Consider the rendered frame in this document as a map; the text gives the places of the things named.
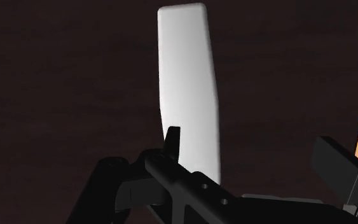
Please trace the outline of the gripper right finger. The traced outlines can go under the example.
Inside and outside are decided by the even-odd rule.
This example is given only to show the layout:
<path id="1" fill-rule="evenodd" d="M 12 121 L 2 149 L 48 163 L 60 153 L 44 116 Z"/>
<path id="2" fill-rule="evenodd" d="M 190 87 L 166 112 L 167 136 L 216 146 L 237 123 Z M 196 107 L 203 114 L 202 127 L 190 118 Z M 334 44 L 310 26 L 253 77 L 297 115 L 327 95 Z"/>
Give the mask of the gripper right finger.
<path id="1" fill-rule="evenodd" d="M 358 158 L 333 138 L 319 136 L 310 163 L 341 203 L 357 208 L 358 218 Z"/>

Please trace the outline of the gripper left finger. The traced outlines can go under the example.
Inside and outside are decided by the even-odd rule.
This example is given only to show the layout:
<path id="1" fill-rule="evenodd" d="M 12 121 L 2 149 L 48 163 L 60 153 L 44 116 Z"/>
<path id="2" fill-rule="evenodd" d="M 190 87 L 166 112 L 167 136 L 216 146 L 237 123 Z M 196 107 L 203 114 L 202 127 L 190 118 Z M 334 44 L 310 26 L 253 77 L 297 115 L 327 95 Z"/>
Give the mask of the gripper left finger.
<path id="1" fill-rule="evenodd" d="M 134 163 L 99 160 L 65 224 L 125 224 L 146 206 L 160 224 L 240 224 L 240 201 L 202 172 L 178 162 L 180 128 L 169 127 L 163 148 Z"/>

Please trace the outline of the white flat rounded bar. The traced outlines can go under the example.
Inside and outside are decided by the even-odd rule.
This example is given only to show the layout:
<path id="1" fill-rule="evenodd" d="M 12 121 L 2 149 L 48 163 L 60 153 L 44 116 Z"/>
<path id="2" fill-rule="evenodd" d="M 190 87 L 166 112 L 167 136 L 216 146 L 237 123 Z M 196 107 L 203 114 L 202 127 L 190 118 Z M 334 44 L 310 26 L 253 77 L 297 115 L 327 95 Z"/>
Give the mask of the white flat rounded bar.
<path id="1" fill-rule="evenodd" d="M 180 127 L 178 162 L 220 183 L 219 101 L 206 6 L 161 7 L 157 25 L 163 131 Z"/>

